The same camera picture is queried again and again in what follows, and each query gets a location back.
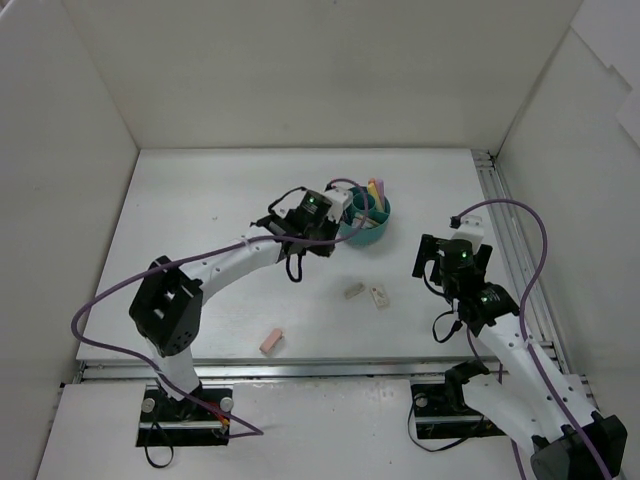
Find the yellow highlighter block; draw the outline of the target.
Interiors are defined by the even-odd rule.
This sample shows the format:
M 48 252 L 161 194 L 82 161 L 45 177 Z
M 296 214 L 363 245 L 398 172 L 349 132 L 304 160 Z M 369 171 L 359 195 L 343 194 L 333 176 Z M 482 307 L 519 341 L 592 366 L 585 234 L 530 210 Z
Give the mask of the yellow highlighter block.
M 381 201 L 381 197 L 378 193 L 376 180 L 374 178 L 369 179 L 369 182 L 367 184 L 367 191 L 368 191 L 368 194 L 374 198 L 375 208 L 379 211 L 383 211 L 384 206 Z

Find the pink highlighter block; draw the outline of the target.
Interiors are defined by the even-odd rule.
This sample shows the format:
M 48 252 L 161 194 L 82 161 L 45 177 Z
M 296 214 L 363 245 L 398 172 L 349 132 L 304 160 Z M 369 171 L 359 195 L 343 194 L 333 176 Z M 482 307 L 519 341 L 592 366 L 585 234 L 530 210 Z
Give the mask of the pink highlighter block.
M 384 181 L 380 178 L 375 178 L 374 183 L 375 183 L 376 191 L 380 200 L 381 210 L 385 211 L 386 197 L 385 197 L 385 190 L 384 190 Z

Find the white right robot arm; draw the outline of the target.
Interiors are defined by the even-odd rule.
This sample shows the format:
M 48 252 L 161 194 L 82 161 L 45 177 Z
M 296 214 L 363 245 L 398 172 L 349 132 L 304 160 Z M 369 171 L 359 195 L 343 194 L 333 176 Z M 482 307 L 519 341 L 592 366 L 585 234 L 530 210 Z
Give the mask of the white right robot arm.
M 508 291 L 486 281 L 492 249 L 464 238 L 420 240 L 412 275 L 441 287 L 457 323 L 506 368 L 502 385 L 478 361 L 445 373 L 442 398 L 455 411 L 487 417 L 528 455 L 538 479 L 614 479 L 621 472 L 627 430 L 603 416 L 521 325 Z

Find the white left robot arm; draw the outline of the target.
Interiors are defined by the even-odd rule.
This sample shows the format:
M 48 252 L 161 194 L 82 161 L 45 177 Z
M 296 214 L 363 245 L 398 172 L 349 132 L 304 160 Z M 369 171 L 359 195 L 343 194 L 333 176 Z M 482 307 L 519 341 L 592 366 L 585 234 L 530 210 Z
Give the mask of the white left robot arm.
M 145 338 L 163 378 L 164 408 L 175 418 L 191 418 L 199 409 L 201 382 L 193 366 L 191 344 L 200 329 L 202 307 L 213 295 L 250 273 L 280 262 L 289 280 L 291 260 L 302 262 L 312 253 L 329 257 L 339 222 L 353 194 L 340 187 L 322 193 L 305 190 L 300 204 L 280 216 L 273 206 L 268 215 L 251 224 L 239 247 L 214 258 L 169 269 L 170 259 L 157 258 L 151 268 L 162 267 L 145 278 L 129 308 L 139 334 Z

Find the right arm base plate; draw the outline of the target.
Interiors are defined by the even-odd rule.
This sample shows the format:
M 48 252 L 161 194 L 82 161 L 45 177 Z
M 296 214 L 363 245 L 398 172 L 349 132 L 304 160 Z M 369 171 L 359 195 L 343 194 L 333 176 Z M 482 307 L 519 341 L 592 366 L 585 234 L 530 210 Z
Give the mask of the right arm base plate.
M 454 448 L 471 439 L 505 437 L 505 434 L 486 416 L 464 407 L 455 410 L 446 396 L 443 383 L 422 381 L 410 384 L 411 406 L 407 430 L 415 441 L 442 442 L 430 450 Z

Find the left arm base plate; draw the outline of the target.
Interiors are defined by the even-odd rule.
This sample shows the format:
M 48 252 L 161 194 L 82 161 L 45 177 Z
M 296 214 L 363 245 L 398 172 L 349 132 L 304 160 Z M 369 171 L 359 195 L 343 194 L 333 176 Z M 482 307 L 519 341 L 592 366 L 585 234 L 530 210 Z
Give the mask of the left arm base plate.
M 227 446 L 227 435 L 215 414 L 188 400 L 169 399 L 157 386 L 144 392 L 139 414 L 137 447 Z

